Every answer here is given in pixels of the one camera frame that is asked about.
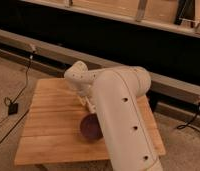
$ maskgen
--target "cable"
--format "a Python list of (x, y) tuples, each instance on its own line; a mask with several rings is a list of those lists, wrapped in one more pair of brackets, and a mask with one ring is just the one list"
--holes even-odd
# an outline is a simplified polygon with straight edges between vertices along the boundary
[(33, 59), (33, 53), (31, 54), (30, 58), (29, 58), (29, 63), (28, 63), (28, 66), (27, 66), (27, 69), (26, 69), (26, 82), (25, 82), (25, 86), (21, 89), (21, 91), (18, 93), (18, 95), (14, 98), (14, 100), (12, 100), (11, 98), (9, 97), (5, 97), (4, 98), (4, 104), (9, 107), (11, 104), (14, 104), (17, 99), (21, 96), (21, 94), (24, 92), (24, 90), (27, 88), (28, 86), (28, 71), (31, 67), (31, 62), (32, 62), (32, 59)]
[(176, 129), (182, 130), (182, 129), (185, 129), (185, 128), (188, 127), (188, 128), (191, 128), (191, 129), (193, 129), (194, 131), (196, 131), (197, 133), (200, 134), (200, 130), (199, 130), (198, 128), (195, 128), (194, 126), (191, 126), (191, 125), (190, 125), (191, 123), (193, 123), (193, 122), (196, 120), (196, 118), (198, 117), (199, 114), (200, 114), (200, 102), (199, 102), (199, 104), (198, 104), (198, 106), (197, 106), (197, 112), (196, 112), (196, 114), (194, 115), (194, 117), (191, 118), (191, 120), (188, 121), (186, 124), (177, 126)]
[[(30, 57), (29, 57), (29, 63), (28, 63), (28, 66), (27, 66), (27, 69), (26, 69), (26, 82), (25, 82), (25, 86), (20, 90), (20, 92), (17, 94), (17, 96), (14, 98), (14, 100), (12, 100), (11, 98), (9, 98), (9, 97), (5, 97), (4, 98), (4, 104), (7, 106), (7, 107), (9, 107), (11, 104), (14, 104), (16, 101), (17, 101), (17, 99), (21, 96), (21, 94), (23, 93), (23, 91), (27, 88), (27, 86), (28, 86), (28, 71), (29, 71), (29, 69), (30, 69), (30, 67), (31, 67), (31, 62), (32, 62), (32, 59), (33, 59), (33, 54), (34, 54), (34, 52), (30, 55)], [(3, 118), (3, 119), (1, 119), (1, 121), (0, 121), (0, 124), (2, 124), (5, 120), (7, 120), (8, 119), (8, 117), (9, 117), (9, 115), (7, 115), (5, 118)]]
[(28, 114), (29, 110), (27, 110), (22, 116), (21, 118), (17, 121), (17, 123), (15, 123), (15, 125), (9, 130), (9, 132), (2, 138), (2, 140), (0, 140), (0, 144), (9, 136), (9, 134), (14, 130), (14, 128), (16, 128), (16, 126), (20, 123), (20, 121)]

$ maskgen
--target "wooden table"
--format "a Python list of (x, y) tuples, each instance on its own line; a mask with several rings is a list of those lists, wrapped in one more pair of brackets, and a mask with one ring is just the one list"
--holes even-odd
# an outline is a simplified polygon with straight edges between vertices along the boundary
[[(165, 148), (146, 96), (138, 99), (153, 144), (159, 155)], [(87, 114), (64, 79), (41, 79), (15, 157), (16, 165), (109, 159), (104, 139), (89, 142), (79, 131)]]

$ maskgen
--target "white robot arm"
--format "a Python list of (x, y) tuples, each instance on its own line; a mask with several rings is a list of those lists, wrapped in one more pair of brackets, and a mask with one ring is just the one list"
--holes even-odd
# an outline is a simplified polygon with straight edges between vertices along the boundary
[(148, 72), (141, 67), (114, 67), (88, 71), (78, 61), (65, 78), (97, 117), (115, 171), (161, 171), (136, 98), (150, 88)]

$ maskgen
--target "concrete floor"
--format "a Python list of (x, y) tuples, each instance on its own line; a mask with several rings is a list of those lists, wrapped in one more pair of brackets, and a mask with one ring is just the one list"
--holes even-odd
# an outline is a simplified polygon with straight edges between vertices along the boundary
[[(7, 109), (3, 98), (14, 96), (24, 82), (25, 67), (0, 58), (0, 119)], [(10, 116), (0, 126), (0, 139), (13, 127), (14, 123), (29, 107), (36, 81), (39, 78), (48, 78), (47, 74), (31, 70), (29, 73), (29, 87), (19, 99), (19, 114)], [(200, 171), (200, 136), (190, 129), (175, 130), (174, 127), (181, 121), (155, 113), (155, 118), (164, 141), (167, 154), (161, 157), (165, 171)], [(0, 145), (0, 171), (38, 171), (35, 166), (14, 166), (14, 157), (17, 150), (20, 134), (23, 129), (22, 120), (11, 134)], [(75, 164), (47, 164), (50, 171), (111, 171), (109, 162), (86, 162)]]

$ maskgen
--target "black wall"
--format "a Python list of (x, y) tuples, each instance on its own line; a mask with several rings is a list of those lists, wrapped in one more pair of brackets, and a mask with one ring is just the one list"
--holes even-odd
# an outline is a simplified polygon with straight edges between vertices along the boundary
[(16, 0), (0, 28), (200, 85), (200, 39)]

